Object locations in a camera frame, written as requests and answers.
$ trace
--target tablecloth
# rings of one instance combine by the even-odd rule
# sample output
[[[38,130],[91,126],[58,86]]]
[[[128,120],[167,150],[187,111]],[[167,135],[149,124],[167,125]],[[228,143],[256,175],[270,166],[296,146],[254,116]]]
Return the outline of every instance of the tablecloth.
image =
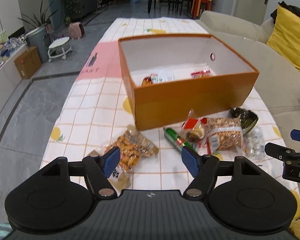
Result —
[[[158,33],[207,32],[195,21],[188,19],[116,19],[96,45],[74,82],[51,132],[41,167],[59,156],[66,156],[68,161],[80,161],[92,150],[104,152],[110,142],[116,141],[124,133],[128,124],[134,123],[122,83],[117,40],[125,36]],[[96,60],[89,66],[94,56]],[[257,125],[262,128],[266,142],[285,146],[273,117],[255,89],[242,107],[259,116]],[[222,112],[211,116],[225,115],[226,112]],[[181,123],[171,127],[178,130]],[[140,159],[128,174],[131,182],[129,188],[180,189],[183,192],[193,178],[182,163],[180,153],[164,138],[162,128],[142,133],[157,145],[160,152],[155,157]],[[233,161],[236,155],[242,155],[242,152],[223,151],[219,157]],[[265,156],[255,163],[288,189],[299,192],[296,182],[282,178],[281,161]],[[219,177],[217,185],[230,179],[231,177]],[[83,177],[71,177],[71,180],[86,186]]]

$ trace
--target pink heater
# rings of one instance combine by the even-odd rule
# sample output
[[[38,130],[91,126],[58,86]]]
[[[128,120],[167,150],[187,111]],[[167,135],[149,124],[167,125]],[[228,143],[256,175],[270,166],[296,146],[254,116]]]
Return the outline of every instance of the pink heater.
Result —
[[[81,22],[70,23],[69,36],[73,39],[79,39],[84,35],[84,28]]]

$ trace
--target sofa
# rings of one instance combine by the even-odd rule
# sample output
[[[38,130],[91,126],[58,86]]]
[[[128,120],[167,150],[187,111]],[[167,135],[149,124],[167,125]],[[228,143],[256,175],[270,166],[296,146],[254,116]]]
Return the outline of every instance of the sofa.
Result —
[[[274,117],[286,146],[300,152],[300,142],[290,138],[291,130],[300,130],[300,72],[266,45],[274,28],[273,19],[259,26],[230,15],[204,11],[196,22],[259,70],[254,87]]]

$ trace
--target pink pattern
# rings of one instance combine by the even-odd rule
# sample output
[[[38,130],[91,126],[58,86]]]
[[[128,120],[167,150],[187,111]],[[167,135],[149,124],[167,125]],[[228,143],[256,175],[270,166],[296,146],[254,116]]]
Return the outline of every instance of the pink pattern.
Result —
[[[92,66],[88,66],[94,55],[96,55],[95,62]],[[77,80],[101,77],[122,77],[117,41],[98,43],[84,64]]]

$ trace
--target floor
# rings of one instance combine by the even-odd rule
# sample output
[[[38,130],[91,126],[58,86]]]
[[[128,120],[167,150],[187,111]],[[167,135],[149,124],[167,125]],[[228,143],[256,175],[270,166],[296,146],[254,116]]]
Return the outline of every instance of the floor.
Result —
[[[71,40],[73,52],[67,60],[58,58],[44,63],[34,77],[80,71],[92,49],[118,17],[188,18],[185,14],[180,16],[168,11],[166,4],[157,6],[156,10],[152,8],[150,14],[147,13],[147,2],[111,5],[84,26],[84,37]],[[76,75],[72,75],[33,82],[9,121],[0,141],[0,223],[7,222],[4,211],[7,194],[38,171],[53,125],[75,79]],[[0,113],[0,133],[29,82],[21,81]]]

